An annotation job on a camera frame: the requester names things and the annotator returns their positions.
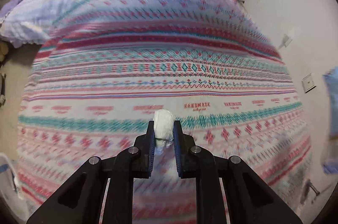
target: teal diamond pattern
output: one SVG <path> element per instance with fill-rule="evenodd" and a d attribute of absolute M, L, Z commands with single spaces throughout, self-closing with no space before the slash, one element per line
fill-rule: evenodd
<path fill-rule="evenodd" d="M 116 67 L 116 72 L 122 72 L 123 66 L 117 66 Z"/>
<path fill-rule="evenodd" d="M 161 70 L 163 72 L 167 70 L 167 66 L 164 63 L 161 64 Z"/>
<path fill-rule="evenodd" d="M 285 66 L 279 64 L 271 64 L 266 62 L 261 62 L 260 60 L 245 59 L 239 56 L 229 56 L 224 53 L 216 52 L 206 52 L 196 49 L 182 49 L 179 54 L 175 53 L 173 49 L 136 49 L 128 50 L 129 55 L 125 54 L 125 50 L 115 50 L 114 52 L 100 50 L 97 53 L 73 53 L 73 55 L 63 56 L 62 59 L 55 57 L 49 59 L 48 62 L 41 63 L 39 65 L 33 65 L 33 71 L 39 70 L 44 67 L 54 67 L 54 66 L 67 66 L 69 64 L 76 64 L 79 62 L 96 62 L 102 60 L 122 60 L 122 59 L 144 59 L 146 56 L 148 59 L 158 59 L 158 55 L 161 55 L 163 60 L 168 60 L 170 58 L 182 59 L 185 57 L 187 61 L 194 62 L 194 59 L 204 60 L 206 62 L 217 62 L 220 64 L 232 64 L 236 65 L 239 68 L 254 68 L 261 70 L 268 70 L 272 72 L 280 72 L 287 74 Z"/>
<path fill-rule="evenodd" d="M 173 63 L 173 64 L 171 65 L 171 69 L 172 69 L 174 72 L 176 72 L 176 70 L 177 70 L 177 65 L 176 65 L 175 63 Z"/>
<path fill-rule="evenodd" d="M 149 66 L 149 71 L 154 72 L 156 70 L 156 66 L 154 64 Z"/>
<path fill-rule="evenodd" d="M 187 71 L 187 69 L 188 69 L 188 66 L 187 66 L 185 63 L 183 63 L 183 65 L 182 65 L 182 69 L 184 70 L 184 72 L 186 72 L 186 71 Z"/>

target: red stripe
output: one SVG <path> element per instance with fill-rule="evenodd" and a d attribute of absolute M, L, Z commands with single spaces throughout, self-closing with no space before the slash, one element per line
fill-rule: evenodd
<path fill-rule="evenodd" d="M 34 194 L 32 194 L 29 190 L 27 190 L 25 187 L 21 187 L 22 188 L 22 191 L 26 194 L 28 194 L 31 198 L 33 198 L 37 203 L 39 203 L 40 205 L 43 204 L 43 201 L 37 199 Z"/>
<path fill-rule="evenodd" d="M 142 94 L 137 94 L 138 97 L 136 98 L 151 98 L 151 97 L 188 97 L 188 96 L 194 96 L 194 95 L 198 95 L 198 96 L 202 96 L 204 95 L 203 93 L 198 93 L 195 94 L 194 92 L 169 92 L 168 95 L 167 92 L 150 92 L 150 93 L 142 93 Z M 224 96 L 224 95 L 220 95 L 220 94 L 211 94 L 211 93 L 207 93 L 208 96 Z M 41 95 L 41 96 L 34 96 L 34 97 L 24 97 L 23 100 L 24 101 L 35 101 L 35 100 L 61 100 L 61 99 L 80 99 L 80 100 L 84 100 L 84 99 L 132 99 L 135 98 L 135 94 L 129 94 L 129 96 L 131 97 L 126 97 L 125 94 L 119 94 L 118 97 L 112 97 L 111 94 L 65 94 L 65 95 Z M 225 95 L 225 97 L 232 97 L 232 96 L 243 96 L 242 93 L 237 93 L 237 94 L 233 94 L 233 95 Z"/>
<path fill-rule="evenodd" d="M 91 35 L 102 35 L 102 34 L 109 34 L 109 33 L 115 33 L 115 32 L 136 32 L 136 30 L 142 30 L 145 31 L 155 31 L 155 30 L 161 30 L 161 31 L 169 31 L 169 32 L 182 32 L 184 30 L 185 32 L 196 32 L 201 33 L 204 32 L 222 32 L 222 34 L 233 34 L 237 36 L 242 36 L 242 38 L 249 38 L 245 35 L 240 35 L 236 33 L 236 25 L 222 25 L 222 24 L 208 24 L 202 22 L 196 22 L 196 21 L 187 21 L 187 20 L 161 20 L 161 21 L 129 21 L 127 26 L 125 21 L 114 21 L 114 22 L 87 22 L 84 24 L 76 24 L 69 27 L 65 27 L 62 29 L 58 29 L 54 32 L 52 32 L 50 35 L 53 36 L 61 36 L 61 35 L 68 35 L 70 32 L 74 32 L 74 34 L 89 34 Z M 259 33 L 258 31 L 254 31 L 256 34 L 250 34 L 252 38 L 255 38 L 256 40 L 259 40 L 261 42 L 266 42 L 267 46 L 270 46 L 273 50 L 275 50 L 275 47 L 273 47 L 269 42 L 268 38 L 265 37 L 263 34 Z"/>
<path fill-rule="evenodd" d="M 268 182 L 269 186 L 272 186 L 274 183 L 276 183 L 278 180 L 280 180 L 283 176 L 287 175 L 287 173 L 292 170 L 294 168 L 295 165 L 297 165 L 298 163 L 300 163 L 304 157 L 306 156 L 306 154 L 308 153 L 308 151 L 310 150 L 311 146 L 308 147 L 308 149 L 305 151 L 305 153 L 303 154 L 302 157 L 298 158 L 296 161 L 294 161 L 292 163 L 292 165 L 286 169 L 285 171 L 283 171 L 281 174 L 279 174 L 278 176 L 276 176 L 273 180 L 271 180 L 270 182 Z"/>
<path fill-rule="evenodd" d="M 196 211 L 196 201 L 189 203 L 183 203 L 173 206 L 162 206 L 159 208 L 133 208 L 132 215 L 133 219 L 144 219 L 144 218 L 164 218 L 173 216 L 183 216 L 192 214 Z"/>
<path fill-rule="evenodd" d="M 46 48 L 46 47 L 51 47 L 51 46 L 56 46 L 57 43 L 62 40 L 62 37 L 57 37 L 57 38 L 54 38 L 54 39 L 50 39 L 48 41 L 46 41 L 44 44 L 43 44 L 43 48 Z"/>
<path fill-rule="evenodd" d="M 196 219 L 168 222 L 168 224 L 196 224 Z"/>
<path fill-rule="evenodd" d="M 29 96 L 30 99 L 33 99 L 33 98 L 41 98 L 41 97 L 51 97 L 51 96 L 75 96 L 75 95 L 82 95 L 82 96 L 102 96 L 102 95 L 146 95 L 146 94 L 193 94 L 193 93 L 200 93 L 200 92 L 204 92 L 204 93 L 208 93 L 208 94 L 213 94 L 213 95 L 217 95 L 217 94 L 232 94 L 231 96 L 242 96 L 243 94 L 246 94 L 246 95 L 275 95 L 276 93 L 268 93 L 268 92 L 260 92 L 259 94 L 258 93 L 253 93 L 253 92 L 221 92 L 221 91 L 208 91 L 208 90 L 192 90 L 192 91 L 173 91 L 173 92 L 125 92 L 125 93 L 120 93 L 120 92 L 116 92 L 116 93 L 93 93 L 93 94 L 58 94 L 58 95 L 37 95 L 37 96 Z M 275 91 L 275 92 L 278 92 L 278 93 L 281 93 L 281 94 L 289 94 L 289 93 L 293 93 L 293 92 L 296 92 L 295 90 L 294 91 Z"/>
<path fill-rule="evenodd" d="M 205 92 L 213 92 L 213 93 L 234 93 L 234 92 L 222 92 L 222 91 L 210 91 L 210 90 L 203 90 L 205 89 L 205 85 L 190 85 L 185 87 L 185 89 L 192 89 L 192 88 L 197 88 L 200 87 L 201 90 L 200 91 L 205 91 Z M 136 89 L 182 89 L 181 87 L 177 87 L 177 88 L 165 88 L 165 87 L 142 87 L 142 88 L 138 88 L 138 87 L 111 87 L 111 88 L 100 88 L 100 87 L 91 87 L 91 88 L 74 88 L 74 89 L 47 89 L 47 90 L 39 90 L 39 91 L 33 91 L 33 92 L 25 92 L 25 94 L 23 95 L 24 98 L 28 97 L 37 97 L 38 94 L 43 94 L 43 93 L 67 93 L 67 92 L 87 92 L 87 94 L 89 93 L 89 91 L 93 92 L 93 91 L 113 91 L 113 90 L 136 90 Z M 211 89 L 229 89 L 228 87 L 215 87 L 215 88 L 211 88 Z M 258 92 L 259 89 L 263 89 L 266 91 L 260 91 L 258 94 L 255 93 L 254 95 L 276 95 L 276 93 L 270 93 L 268 90 L 269 89 L 276 89 L 276 88 L 251 88 L 252 91 L 250 92 L 240 92 L 237 91 L 237 93 L 252 93 L 252 92 Z M 282 89 L 290 89 L 290 88 L 280 88 L 281 90 L 276 90 L 274 92 L 278 92 L 278 94 L 291 94 L 291 93 L 296 93 L 296 90 L 282 90 Z"/>
<path fill-rule="evenodd" d="M 53 50 L 38 52 L 35 59 L 48 58 Z"/>
<path fill-rule="evenodd" d="M 245 47 L 241 45 L 225 43 L 222 41 L 212 41 L 212 40 L 204 40 L 200 38 L 185 37 L 185 36 L 154 36 L 154 35 L 150 35 L 150 36 L 144 36 L 144 35 L 110 36 L 110 37 L 62 43 L 58 45 L 57 50 L 81 48 L 81 47 L 87 47 L 87 46 L 92 46 L 92 45 L 102 45 L 102 44 L 111 44 L 111 43 L 124 43 L 124 42 L 139 43 L 139 42 L 145 42 L 145 41 L 148 43 L 179 43 L 179 44 L 188 43 L 188 44 L 204 45 L 208 47 L 216 47 L 216 48 L 222 48 L 222 49 L 232 49 L 232 50 L 247 52 L 257 57 L 263 57 L 263 58 L 270 59 L 276 62 L 281 62 L 280 60 L 273 58 L 273 57 L 279 58 L 279 55 L 277 52 L 272 52 L 271 57 L 268 57 L 265 55 L 261 55 L 260 53 L 253 52 L 249 49 L 246 49 Z M 253 44 L 253 47 L 255 49 L 258 49 L 257 44 Z"/>
<path fill-rule="evenodd" d="M 20 165 L 20 169 L 19 169 L 19 172 L 18 172 L 20 178 L 22 176 L 29 175 L 29 176 L 33 177 L 39 183 L 41 183 L 43 185 L 48 185 L 49 187 L 54 188 L 53 191 L 57 190 L 60 187 L 60 184 L 57 184 L 57 183 L 51 182 L 49 180 L 46 180 L 42 177 L 36 176 L 36 175 L 32 174 L 30 171 L 28 171 L 27 169 L 28 169 L 28 166 L 26 166 L 26 168 L 24 168 L 22 165 Z"/>
<path fill-rule="evenodd" d="M 91 28 L 82 28 L 82 30 L 92 30 Z M 239 43 L 247 44 L 250 47 L 256 47 L 259 45 L 260 47 L 265 47 L 266 49 L 270 50 L 271 52 L 278 53 L 276 51 L 276 48 L 272 46 L 269 42 L 262 43 L 258 40 L 253 40 L 253 38 L 248 38 L 247 36 L 243 36 L 240 34 L 236 34 L 234 32 L 229 32 L 227 30 L 224 30 L 223 28 L 214 28 L 214 27 L 205 27 L 202 25 L 194 26 L 194 27 L 186 27 L 186 26 L 171 26 L 171 25 L 163 25 L 160 24 L 158 26 L 145 24 L 144 27 L 123 27 L 123 28 L 116 28 L 116 29 L 108 29 L 105 31 L 94 31 L 94 32 L 83 32 L 83 31 L 68 31 L 71 32 L 70 34 L 67 34 L 68 39 L 78 40 L 82 38 L 93 38 L 93 37 L 99 37 L 103 34 L 114 34 L 114 33 L 125 33 L 125 32 L 131 32 L 131 33 L 146 33 L 146 32 L 168 32 L 168 33 L 176 33 L 176 34 L 200 34 L 201 36 L 210 36 L 210 37 L 218 37 L 223 39 L 230 39 L 230 40 L 236 40 Z"/>

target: white crumpled object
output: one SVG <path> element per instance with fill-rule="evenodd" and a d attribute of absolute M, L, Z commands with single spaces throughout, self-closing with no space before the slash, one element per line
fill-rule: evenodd
<path fill-rule="evenodd" d="M 161 155 L 174 141 L 175 117 L 168 110 L 157 110 L 154 114 L 155 155 Z"/>

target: striped bedspread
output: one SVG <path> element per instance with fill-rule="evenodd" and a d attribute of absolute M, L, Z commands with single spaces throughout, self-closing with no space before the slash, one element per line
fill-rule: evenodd
<path fill-rule="evenodd" d="M 54 21 L 19 115 L 33 213 L 93 155 L 115 156 L 167 109 L 214 155 L 241 156 L 293 209 L 311 164 L 302 103 L 278 51 L 236 0 L 77 0 Z M 133 223 L 195 223 L 173 147 L 135 180 Z"/>

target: bed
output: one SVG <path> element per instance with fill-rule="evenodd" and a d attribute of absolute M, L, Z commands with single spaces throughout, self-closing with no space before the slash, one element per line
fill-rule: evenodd
<path fill-rule="evenodd" d="M 300 212 L 311 166 L 302 103 L 237 0 L 58 1 L 23 0 L 1 28 L 22 24 L 24 11 L 27 28 L 48 37 L 19 114 L 17 173 L 30 213 L 88 158 L 132 145 L 158 109 L 214 155 L 239 155 Z M 134 183 L 133 222 L 195 223 L 194 183 L 177 177 L 166 149 L 151 178 Z"/>

